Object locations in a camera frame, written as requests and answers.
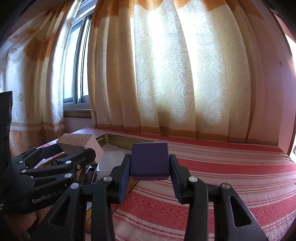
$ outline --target metal rivet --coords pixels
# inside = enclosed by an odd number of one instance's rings
[[[69,177],[71,177],[71,176],[72,176],[71,173],[67,173],[67,174],[65,174],[65,178],[69,178]]]
[[[79,187],[79,184],[78,183],[72,183],[71,184],[71,188],[72,189],[76,189],[76,188],[78,188]]]
[[[224,189],[229,189],[230,188],[230,185],[228,183],[222,183],[222,187]]]
[[[198,179],[195,176],[191,176],[191,177],[189,177],[189,181],[194,183],[194,182],[197,182]]]
[[[112,177],[111,176],[105,176],[104,177],[104,181],[105,182],[111,182],[112,181]]]

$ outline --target beige curtain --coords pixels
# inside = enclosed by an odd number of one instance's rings
[[[97,128],[277,144],[279,60],[250,0],[100,0],[88,58]]]
[[[13,156],[64,133],[61,63],[80,2],[40,12],[0,49],[0,91],[13,91]]]

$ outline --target red striped bedspread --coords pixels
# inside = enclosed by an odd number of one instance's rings
[[[126,134],[84,128],[75,133],[120,134],[167,142],[180,165],[205,183],[229,183],[269,240],[280,240],[296,213],[296,164],[278,147]],[[213,204],[209,240],[214,241]],[[183,240],[188,205],[175,198],[171,180],[140,181],[113,215],[119,241]]]

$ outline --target metal tray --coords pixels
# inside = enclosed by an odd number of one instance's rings
[[[114,146],[118,146],[119,148],[131,150],[131,147],[133,143],[137,142],[151,142],[147,140],[141,140],[133,137],[123,137],[119,135],[113,135],[113,134],[103,134],[96,138],[99,145],[102,147],[106,143],[109,143]]]
[[[123,149],[127,149],[127,150],[131,150],[133,143],[151,142],[151,141],[141,140],[138,138],[123,137],[123,136],[113,135],[113,134],[103,134],[103,135],[97,137],[96,140],[98,141],[98,143],[101,147],[103,145],[105,145],[106,143],[110,143],[111,145],[118,146],[119,148],[123,148]],[[56,159],[63,158],[65,156],[66,156],[66,153],[62,153],[60,155],[57,155],[55,158],[50,159],[50,160],[44,162],[43,164],[39,165],[38,168],[53,166]]]

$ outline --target purple cube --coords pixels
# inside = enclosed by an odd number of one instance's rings
[[[134,143],[130,174],[135,180],[167,180],[170,176],[166,142]]]

